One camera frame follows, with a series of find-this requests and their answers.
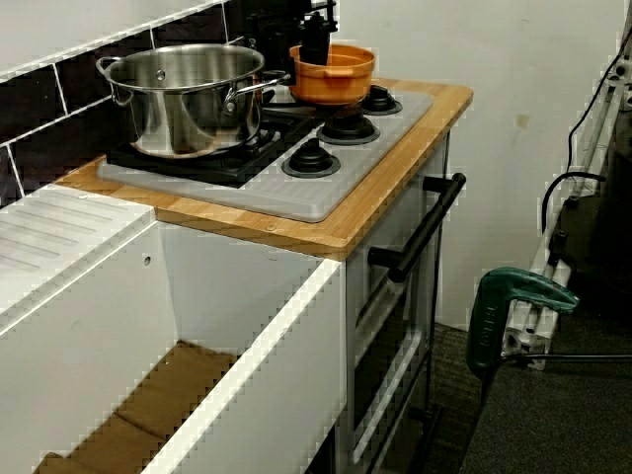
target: pot handle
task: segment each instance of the pot handle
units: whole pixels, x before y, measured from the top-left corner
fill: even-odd
[[[235,112],[235,100],[244,94],[250,94],[251,92],[259,91],[261,89],[265,89],[267,87],[272,87],[282,82],[285,82],[291,78],[290,74],[283,74],[282,76],[272,79],[267,82],[262,82],[261,84],[255,84],[254,86],[244,87],[243,89],[235,89],[233,86],[230,87],[228,94],[226,95],[226,99],[224,99],[223,110],[224,113],[228,116],[232,115]]]
[[[351,68],[346,69],[324,69],[323,74],[327,78],[344,78],[350,79],[354,76],[354,70]]]
[[[125,90],[128,93],[129,97],[123,99],[120,96],[120,87],[115,88],[115,85],[112,83],[112,80],[110,78],[110,72],[108,71],[107,68],[103,67],[103,63],[105,61],[114,61],[114,62],[120,61],[120,57],[118,56],[100,57],[99,59],[97,59],[97,70],[103,75],[103,77],[106,78],[106,80],[108,81],[108,84],[110,84],[110,89],[112,90],[112,100],[115,102],[115,104],[117,104],[119,107],[126,107],[127,105],[129,105],[129,103],[133,99],[134,93],[133,91]]]
[[[110,81],[110,73],[106,70],[106,68],[103,67],[103,63],[105,61],[120,61],[120,57],[118,56],[104,56],[104,57],[100,57],[99,59],[97,59],[97,70],[106,78],[108,79],[108,81]]]

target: wooden countertop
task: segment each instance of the wooden countertop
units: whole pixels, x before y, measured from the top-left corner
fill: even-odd
[[[101,181],[96,177],[96,169],[103,157],[56,183],[151,205],[158,220],[164,222],[342,261],[370,230],[377,220],[375,217],[431,156],[473,96],[471,89],[461,86],[391,79],[374,82],[391,89],[425,92],[434,104],[322,222],[298,222]]]

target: oven window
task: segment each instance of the oven window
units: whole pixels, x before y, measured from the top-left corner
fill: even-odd
[[[358,427],[369,410],[373,398],[384,381],[388,368],[404,343],[409,327],[405,306],[406,292],[399,299],[398,304],[355,368],[355,428]]]

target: black tile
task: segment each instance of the black tile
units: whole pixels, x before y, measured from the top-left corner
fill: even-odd
[[[85,52],[57,64],[59,81],[66,99],[68,112],[76,111],[107,97],[110,86],[97,71],[97,59],[104,56],[125,57],[136,52],[151,49],[149,31],[139,33],[112,44],[102,46],[94,51]]]
[[[62,115],[52,66],[0,84],[0,143]]]
[[[221,5],[154,28],[156,47],[226,42]]]
[[[0,207],[21,198],[6,147],[0,148]]]
[[[228,23],[228,40],[235,40],[245,34],[242,0],[230,0],[224,4]]]
[[[14,157],[25,193],[124,143],[123,120],[123,109],[107,101],[16,142]]]

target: stainless steel pot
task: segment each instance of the stainless steel pot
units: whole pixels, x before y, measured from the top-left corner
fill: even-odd
[[[104,67],[106,61],[113,62]],[[97,69],[114,101],[127,108],[133,147],[162,158],[195,158],[257,133],[260,90],[289,78],[260,83],[264,64],[247,47],[188,44],[102,57]]]

